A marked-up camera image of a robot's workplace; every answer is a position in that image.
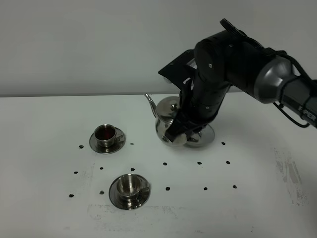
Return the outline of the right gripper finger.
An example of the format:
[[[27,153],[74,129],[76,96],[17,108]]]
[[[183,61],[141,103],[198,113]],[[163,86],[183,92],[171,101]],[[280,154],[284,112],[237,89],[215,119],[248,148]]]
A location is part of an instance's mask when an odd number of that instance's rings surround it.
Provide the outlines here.
[[[174,142],[177,136],[184,134],[192,128],[192,121],[188,114],[180,109],[176,117],[173,119],[172,124],[166,130],[165,136],[170,142]]]

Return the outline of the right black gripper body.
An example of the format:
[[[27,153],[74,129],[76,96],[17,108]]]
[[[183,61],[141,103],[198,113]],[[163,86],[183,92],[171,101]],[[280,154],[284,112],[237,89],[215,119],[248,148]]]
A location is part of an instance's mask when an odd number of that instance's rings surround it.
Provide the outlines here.
[[[272,57],[241,31],[221,31],[196,44],[194,59],[197,70],[188,120],[205,124],[215,119],[231,85],[253,97],[255,81]]]

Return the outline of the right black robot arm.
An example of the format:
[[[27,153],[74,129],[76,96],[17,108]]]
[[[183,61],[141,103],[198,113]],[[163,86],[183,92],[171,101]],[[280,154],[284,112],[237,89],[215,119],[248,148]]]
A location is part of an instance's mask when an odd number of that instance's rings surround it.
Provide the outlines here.
[[[263,104],[279,102],[316,126],[317,85],[285,51],[225,30],[198,42],[194,60],[197,68],[165,132],[168,140],[212,122],[231,86]]]

